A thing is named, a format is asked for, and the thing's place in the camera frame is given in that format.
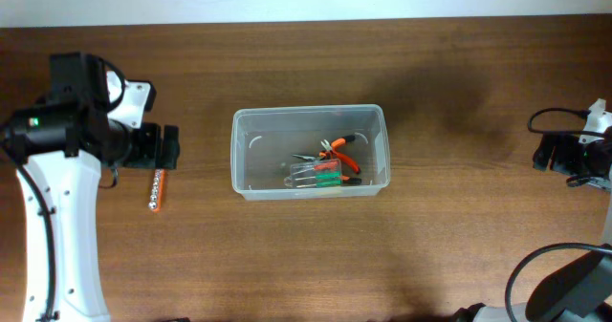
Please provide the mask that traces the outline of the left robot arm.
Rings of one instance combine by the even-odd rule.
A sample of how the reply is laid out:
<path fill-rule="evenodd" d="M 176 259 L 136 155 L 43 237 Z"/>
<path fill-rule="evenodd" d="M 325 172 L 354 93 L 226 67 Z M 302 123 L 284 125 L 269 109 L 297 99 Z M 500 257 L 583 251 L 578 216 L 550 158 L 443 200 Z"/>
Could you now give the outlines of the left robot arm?
<path fill-rule="evenodd" d="M 85 53 L 50 57 L 51 89 L 1 126 L 26 215 L 26 321 L 108 321 L 96 229 L 103 169 L 150 170 L 149 210 L 177 167 L 179 129 L 146 122 L 156 90 Z"/>

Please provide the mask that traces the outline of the clear case coloured screwdrivers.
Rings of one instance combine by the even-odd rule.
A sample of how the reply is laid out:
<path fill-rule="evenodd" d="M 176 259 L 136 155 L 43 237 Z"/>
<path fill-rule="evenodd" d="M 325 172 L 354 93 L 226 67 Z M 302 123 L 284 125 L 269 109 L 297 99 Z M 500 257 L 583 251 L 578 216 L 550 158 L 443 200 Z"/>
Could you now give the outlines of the clear case coloured screwdrivers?
<path fill-rule="evenodd" d="M 342 185 L 339 160 L 309 161 L 293 164 L 290 174 L 284 179 L 287 187 L 324 188 Z"/>

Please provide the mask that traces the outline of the small orange cutting pliers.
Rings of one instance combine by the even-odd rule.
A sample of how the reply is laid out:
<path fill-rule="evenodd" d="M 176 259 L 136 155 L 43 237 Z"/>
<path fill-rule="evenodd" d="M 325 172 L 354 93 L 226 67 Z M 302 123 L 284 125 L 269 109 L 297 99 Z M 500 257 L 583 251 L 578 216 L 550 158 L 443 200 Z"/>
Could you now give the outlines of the small orange cutting pliers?
<path fill-rule="evenodd" d="M 353 135 L 340 137 L 333 142 L 328 140 L 322 140 L 321 146 L 323 147 L 323 151 L 319 154 L 326 160 L 330 159 L 339 159 L 342 163 L 346 164 L 355 174 L 359 174 L 361 172 L 361 168 L 356 161 L 354 161 L 349 156 L 341 153 L 339 148 L 353 142 L 355 137 Z"/>

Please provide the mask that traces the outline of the orange black long-nose pliers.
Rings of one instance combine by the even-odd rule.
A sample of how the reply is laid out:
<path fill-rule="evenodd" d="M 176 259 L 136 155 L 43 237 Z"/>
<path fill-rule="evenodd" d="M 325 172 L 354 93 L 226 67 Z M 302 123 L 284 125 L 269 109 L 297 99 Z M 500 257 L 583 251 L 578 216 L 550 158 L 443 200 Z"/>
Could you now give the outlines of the orange black long-nose pliers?
<path fill-rule="evenodd" d="M 340 166 L 345 164 L 354 174 L 359 175 L 361 173 L 361 167 L 358 163 L 339 151 L 342 146 L 354 142 L 355 140 L 356 137 L 354 135 L 343 136 L 332 142 L 323 140 L 321 142 L 323 149 L 317 155 L 293 154 L 293 157 L 303 161 L 323 161 L 322 169 L 340 169 Z"/>

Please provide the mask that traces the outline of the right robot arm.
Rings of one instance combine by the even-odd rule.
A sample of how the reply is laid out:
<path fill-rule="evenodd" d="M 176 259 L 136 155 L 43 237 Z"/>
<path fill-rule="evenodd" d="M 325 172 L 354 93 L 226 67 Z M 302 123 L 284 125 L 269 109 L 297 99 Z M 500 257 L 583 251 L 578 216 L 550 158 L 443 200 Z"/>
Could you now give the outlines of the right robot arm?
<path fill-rule="evenodd" d="M 534 168 L 550 169 L 568 176 L 569 186 L 611 182 L 611 131 L 585 131 L 588 139 L 570 134 L 544 135 L 536 149 Z M 576 260 L 547 275 L 527 302 L 513 303 L 519 274 L 536 258 L 553 251 L 582 250 Z M 609 321 L 611 305 L 611 243 L 558 243 L 541 247 L 513 269 L 501 308 L 474 304 L 458 310 L 452 321 Z"/>

